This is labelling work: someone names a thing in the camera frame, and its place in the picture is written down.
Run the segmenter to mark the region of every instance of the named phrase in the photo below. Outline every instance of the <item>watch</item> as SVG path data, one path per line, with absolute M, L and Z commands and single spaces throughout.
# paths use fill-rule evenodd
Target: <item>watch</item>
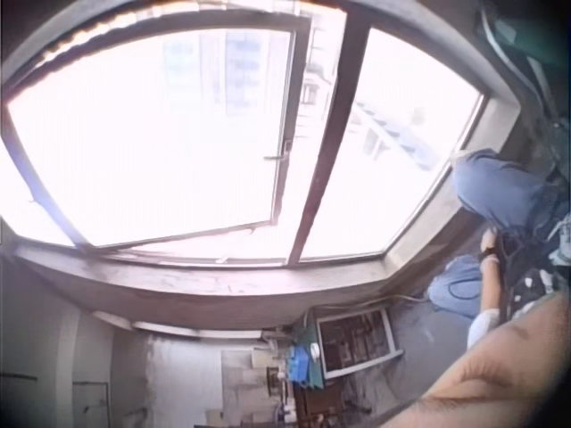
M 478 261 L 479 261 L 480 263 L 482 263 L 482 261 L 484 261 L 484 259 L 485 259 L 486 257 L 491 256 L 491 255 L 497 256 L 498 253 L 496 252 L 496 249 L 495 249 L 495 248 L 493 248 L 493 247 L 488 247 L 488 248 L 486 248 L 484 251 L 482 251 L 482 252 L 480 253 L 480 255 L 478 256 Z

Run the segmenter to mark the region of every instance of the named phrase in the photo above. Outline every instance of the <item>denim pants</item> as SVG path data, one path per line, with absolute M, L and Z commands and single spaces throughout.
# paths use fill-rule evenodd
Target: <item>denim pants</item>
M 463 207 L 499 230 L 515 226 L 545 241 L 569 212 L 565 190 L 501 160 L 491 149 L 459 158 L 453 181 Z M 481 287 L 478 261 L 461 256 L 434 279 L 428 297 L 441 309 L 473 318 L 480 309 Z

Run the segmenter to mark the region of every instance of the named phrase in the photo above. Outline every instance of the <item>sneaker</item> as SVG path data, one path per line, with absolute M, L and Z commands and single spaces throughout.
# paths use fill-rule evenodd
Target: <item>sneaker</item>
M 558 222 L 550 233 L 550 239 L 559 231 L 559 248 L 550 254 L 554 266 L 571 267 L 571 213 Z

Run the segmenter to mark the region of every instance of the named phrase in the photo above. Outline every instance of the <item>cable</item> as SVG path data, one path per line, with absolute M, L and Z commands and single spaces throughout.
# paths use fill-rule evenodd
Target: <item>cable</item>
M 470 296 L 470 297 L 462 297 L 462 296 L 459 296 L 458 294 L 455 294 L 455 293 L 452 291 L 452 286 L 453 286 L 453 285 L 456 285 L 456 284 L 458 284 L 458 283 L 448 284 L 448 293 L 449 293 L 450 296 L 452 296 L 454 299 L 458 299 L 458 300 L 473 300 L 473 299 L 477 299 L 477 298 L 480 297 L 480 295 L 481 295 L 481 293 L 478 292 L 478 293 L 476 293 L 476 294 L 474 294 L 473 296 Z
M 522 73 L 518 67 L 516 67 L 516 65 L 511 61 L 511 59 L 506 55 L 505 52 L 503 52 L 503 50 L 501 49 L 500 45 L 498 44 L 498 42 L 496 41 L 495 37 L 493 36 L 492 33 L 492 29 L 490 28 L 490 22 L 488 21 L 488 16 L 485 13 L 485 9 L 484 6 L 482 5 L 480 7 L 480 15 L 482 17 L 482 26 L 484 28 L 484 33 L 485 36 L 488 40 L 488 43 L 490 44 L 490 46 L 492 47 L 492 49 L 495 51 L 495 53 L 500 57 L 500 59 L 503 61 L 504 64 L 506 64 L 506 66 L 508 67 L 508 69 L 514 73 L 519 80 L 521 80 L 521 82 L 527 86 L 527 88 L 532 91 L 532 93 L 535 95 L 535 98 L 537 98 L 537 102 L 540 105 L 542 112 L 545 112 L 544 107 L 543 107 L 543 99 L 541 98 L 541 96 L 539 95 L 539 93 L 537 92 L 537 89 L 535 88 L 535 85 L 531 82 L 531 80 L 529 80 L 524 73 Z
M 316 306 L 313 306 L 313 307 L 307 309 L 305 311 L 305 313 L 303 314 L 303 328 L 307 327 L 307 317 L 310 314 L 310 312 L 315 308 L 338 309 L 338 310 L 364 308 L 364 307 L 367 307 L 369 305 L 373 305 L 375 303 L 385 301 L 385 300 L 390 300 L 390 299 L 403 299 L 403 300 L 412 301 L 415 303 L 425 303 L 425 302 L 429 301 L 429 299 L 427 297 L 420 299 L 418 297 L 405 296 L 403 294 L 393 294 L 391 296 L 384 296 L 384 297 L 380 297 L 380 298 L 373 299 L 373 300 L 362 301 L 359 303 L 348 303 L 346 305 L 316 305 Z

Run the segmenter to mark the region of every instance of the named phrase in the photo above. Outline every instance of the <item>open window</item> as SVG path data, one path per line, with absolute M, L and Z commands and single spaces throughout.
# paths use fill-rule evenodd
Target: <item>open window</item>
M 0 163 L 21 176 L 0 208 L 22 237 L 113 259 L 381 258 L 486 99 L 441 46 L 362 5 L 175 1 L 74 22 L 3 85 Z
M 276 224 L 309 33 L 244 10 L 115 29 L 9 101 L 12 135 L 96 247 Z

